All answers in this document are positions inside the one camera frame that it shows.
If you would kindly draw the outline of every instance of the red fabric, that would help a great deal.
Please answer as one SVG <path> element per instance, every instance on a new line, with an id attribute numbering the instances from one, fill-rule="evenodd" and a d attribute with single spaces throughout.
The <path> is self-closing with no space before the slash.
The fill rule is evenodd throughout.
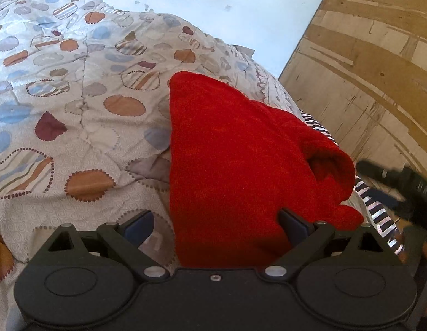
<path id="1" fill-rule="evenodd" d="M 190 72 L 170 80 L 171 201 L 183 266 L 266 266 L 290 245 L 277 223 L 286 207 L 308 221 L 353 230 L 347 154 L 286 111 Z"/>

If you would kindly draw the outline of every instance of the wooden panel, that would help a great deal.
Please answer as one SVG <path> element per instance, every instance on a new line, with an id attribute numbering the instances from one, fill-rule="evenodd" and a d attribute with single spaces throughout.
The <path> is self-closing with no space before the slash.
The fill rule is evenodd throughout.
<path id="1" fill-rule="evenodd" d="M 427 0 L 323 0 L 280 81 L 355 161 L 427 177 Z"/>

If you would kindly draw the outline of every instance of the silver rivet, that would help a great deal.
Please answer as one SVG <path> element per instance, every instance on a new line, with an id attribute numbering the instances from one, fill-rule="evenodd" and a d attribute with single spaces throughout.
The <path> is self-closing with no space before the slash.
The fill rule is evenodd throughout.
<path id="1" fill-rule="evenodd" d="M 149 266 L 144 270 L 144 275 L 147 277 L 162 277 L 166 274 L 166 269 L 161 266 Z"/>
<path id="2" fill-rule="evenodd" d="M 210 275 L 210 279 L 212 281 L 221 281 L 222 277 L 221 277 L 221 275 L 215 274 L 215 275 Z"/>
<path id="3" fill-rule="evenodd" d="M 279 265 L 272 265 L 266 268 L 265 273 L 271 277 L 282 277 L 287 273 L 287 269 Z"/>

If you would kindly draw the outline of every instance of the bed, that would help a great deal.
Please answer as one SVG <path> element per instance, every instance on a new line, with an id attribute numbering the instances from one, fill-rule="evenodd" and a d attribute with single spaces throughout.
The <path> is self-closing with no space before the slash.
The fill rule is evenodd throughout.
<path id="1" fill-rule="evenodd" d="M 179 265 L 168 215 L 174 73 L 214 77 L 327 133 L 247 51 L 170 14 L 0 0 L 0 330 L 23 327 L 13 284 L 62 223 L 93 230 L 151 210 L 142 251 L 171 272 Z M 363 201 L 398 251 L 385 209 Z"/>

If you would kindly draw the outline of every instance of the black and white striped cloth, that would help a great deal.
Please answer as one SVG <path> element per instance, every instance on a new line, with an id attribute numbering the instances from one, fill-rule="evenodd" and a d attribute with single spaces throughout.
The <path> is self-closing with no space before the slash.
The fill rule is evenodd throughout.
<path id="1" fill-rule="evenodd" d="M 325 129 L 311 115 L 305 113 L 303 110 L 301 110 L 301 115 L 308 126 L 312 127 L 314 130 L 320 131 L 323 135 L 327 136 L 330 140 L 336 143 L 328 130 Z M 396 224 L 388 216 L 388 213 L 381 203 L 376 202 L 366 195 L 368 189 L 368 186 L 362 181 L 362 179 L 356 176 L 354 190 L 364 201 L 366 209 L 368 210 L 370 222 L 374 225 L 382 238 L 385 239 L 389 247 L 396 254 L 398 254 L 403 250 L 403 246 L 400 245 L 394 237 L 394 233 L 397 230 Z"/>

